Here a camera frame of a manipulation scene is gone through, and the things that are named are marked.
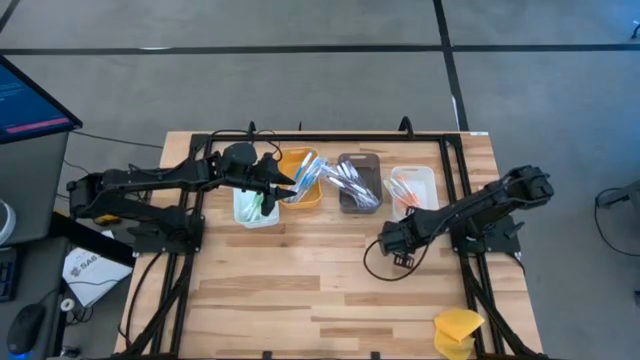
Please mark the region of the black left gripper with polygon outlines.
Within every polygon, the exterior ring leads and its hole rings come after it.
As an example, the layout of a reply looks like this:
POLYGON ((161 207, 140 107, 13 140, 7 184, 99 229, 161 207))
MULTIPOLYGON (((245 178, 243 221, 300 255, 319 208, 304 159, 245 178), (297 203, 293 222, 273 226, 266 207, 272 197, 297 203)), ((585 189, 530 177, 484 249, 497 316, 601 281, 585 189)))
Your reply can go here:
POLYGON ((220 183, 223 186, 238 188, 243 192, 249 190, 264 195, 261 213, 268 216, 274 208, 275 199, 294 197, 297 192, 272 187, 272 184, 295 185, 296 182, 277 169, 277 161, 270 152, 264 153, 258 162, 242 173, 225 173, 220 167, 220 183))

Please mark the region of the orange plastic bin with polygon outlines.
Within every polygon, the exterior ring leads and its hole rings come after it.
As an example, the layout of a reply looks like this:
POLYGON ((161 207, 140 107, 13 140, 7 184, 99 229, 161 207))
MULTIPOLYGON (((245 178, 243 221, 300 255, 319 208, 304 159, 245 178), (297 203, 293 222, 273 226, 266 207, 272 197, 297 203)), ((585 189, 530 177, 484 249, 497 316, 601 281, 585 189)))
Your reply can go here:
MULTIPOLYGON (((279 162, 279 170, 289 178, 293 179, 296 172, 308 155, 311 155, 307 165, 318 156, 317 151, 312 147, 285 148, 282 150, 283 159, 279 162)), ((298 201, 288 202, 281 200, 280 203, 287 209, 301 210, 315 207, 322 198, 321 185, 316 181, 305 195, 298 201)))

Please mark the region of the white plastic bin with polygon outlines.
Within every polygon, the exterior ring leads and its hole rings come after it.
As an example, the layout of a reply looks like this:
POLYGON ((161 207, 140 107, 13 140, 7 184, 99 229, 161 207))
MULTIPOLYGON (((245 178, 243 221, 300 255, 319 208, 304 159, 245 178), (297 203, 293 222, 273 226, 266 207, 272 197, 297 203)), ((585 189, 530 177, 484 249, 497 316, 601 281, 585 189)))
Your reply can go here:
POLYGON ((259 217, 253 217, 254 198, 258 193, 253 191, 241 191, 233 189, 234 220, 247 229, 274 226, 279 223, 279 205, 275 204, 268 216, 262 213, 259 217))
MULTIPOLYGON (((408 183, 410 188, 421 200, 423 204, 421 209, 437 210, 439 208, 435 174, 430 167, 398 166, 392 169, 388 178, 390 177, 394 177, 408 183)), ((404 214, 400 213, 392 200, 392 213, 396 220, 403 219, 406 216, 407 210, 404 214)))

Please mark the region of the dark translucent plastic bin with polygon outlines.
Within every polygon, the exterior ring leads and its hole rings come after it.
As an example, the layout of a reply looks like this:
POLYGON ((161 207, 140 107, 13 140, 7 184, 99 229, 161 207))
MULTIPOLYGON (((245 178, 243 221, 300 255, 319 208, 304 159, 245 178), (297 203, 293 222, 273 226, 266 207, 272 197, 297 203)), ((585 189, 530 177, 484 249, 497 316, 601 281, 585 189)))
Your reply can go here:
POLYGON ((340 209, 346 214, 373 214, 383 203, 382 181, 380 175, 380 160, 374 153, 343 153, 338 157, 338 162, 349 161, 366 187, 372 191, 378 200, 378 204, 372 207, 360 207, 352 196, 339 192, 340 209))

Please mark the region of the grey metal stand leg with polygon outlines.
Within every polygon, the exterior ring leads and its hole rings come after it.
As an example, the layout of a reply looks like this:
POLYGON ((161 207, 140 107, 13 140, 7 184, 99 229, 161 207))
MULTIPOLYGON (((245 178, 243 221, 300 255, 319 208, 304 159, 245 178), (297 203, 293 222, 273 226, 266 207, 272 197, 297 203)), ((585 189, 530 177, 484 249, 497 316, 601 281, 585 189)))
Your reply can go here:
POLYGON ((596 206, 603 209, 621 202, 630 202, 635 210, 640 211, 640 180, 623 187, 605 189, 595 198, 596 206))

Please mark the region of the grey desk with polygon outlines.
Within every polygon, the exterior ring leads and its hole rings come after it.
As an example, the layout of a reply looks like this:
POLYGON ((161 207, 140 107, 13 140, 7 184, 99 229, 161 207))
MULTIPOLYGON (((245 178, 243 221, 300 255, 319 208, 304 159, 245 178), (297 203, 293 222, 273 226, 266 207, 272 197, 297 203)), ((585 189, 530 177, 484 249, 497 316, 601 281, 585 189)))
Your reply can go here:
POLYGON ((49 228, 67 140, 62 133, 0 145, 0 200, 16 214, 12 234, 0 237, 0 262, 15 251, 19 273, 15 298, 0 302, 0 360, 44 360, 56 345, 67 240, 51 237, 49 228), (11 323, 35 303, 45 307, 36 343, 28 353, 13 355, 7 345, 11 323))

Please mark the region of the computer monitor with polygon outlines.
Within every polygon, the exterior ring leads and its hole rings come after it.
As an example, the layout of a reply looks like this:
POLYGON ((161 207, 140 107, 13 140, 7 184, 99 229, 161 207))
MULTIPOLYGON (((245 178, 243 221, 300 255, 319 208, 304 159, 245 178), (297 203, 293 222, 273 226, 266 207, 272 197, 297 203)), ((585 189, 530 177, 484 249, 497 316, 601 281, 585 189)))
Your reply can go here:
POLYGON ((0 55, 0 144, 82 127, 77 116, 0 55))

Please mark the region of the white round object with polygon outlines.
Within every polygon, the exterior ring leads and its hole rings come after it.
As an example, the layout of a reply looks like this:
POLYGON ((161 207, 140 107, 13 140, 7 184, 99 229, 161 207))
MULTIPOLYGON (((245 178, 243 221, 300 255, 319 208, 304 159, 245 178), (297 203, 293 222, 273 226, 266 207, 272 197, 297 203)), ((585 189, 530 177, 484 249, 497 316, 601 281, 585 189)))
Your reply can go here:
POLYGON ((0 246, 3 246, 13 234, 16 220, 15 210, 0 199, 0 246))

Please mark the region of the black keyboard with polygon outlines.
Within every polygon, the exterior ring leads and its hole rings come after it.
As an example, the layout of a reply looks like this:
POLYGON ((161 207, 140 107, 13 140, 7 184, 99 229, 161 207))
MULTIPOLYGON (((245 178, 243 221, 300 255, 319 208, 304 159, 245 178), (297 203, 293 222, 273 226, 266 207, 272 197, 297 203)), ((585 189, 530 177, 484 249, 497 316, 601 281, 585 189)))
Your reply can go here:
POLYGON ((14 299, 18 283, 19 255, 15 248, 0 248, 0 303, 14 299))

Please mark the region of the black computer mouse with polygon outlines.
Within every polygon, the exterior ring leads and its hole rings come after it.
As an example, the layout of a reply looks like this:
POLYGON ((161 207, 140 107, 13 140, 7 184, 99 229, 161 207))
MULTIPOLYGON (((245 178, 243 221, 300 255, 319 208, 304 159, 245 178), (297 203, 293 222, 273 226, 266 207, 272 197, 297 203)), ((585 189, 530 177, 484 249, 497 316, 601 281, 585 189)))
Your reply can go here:
POLYGON ((26 305, 17 313, 6 337, 10 354, 23 355, 33 349, 45 314, 46 308, 40 303, 26 305))

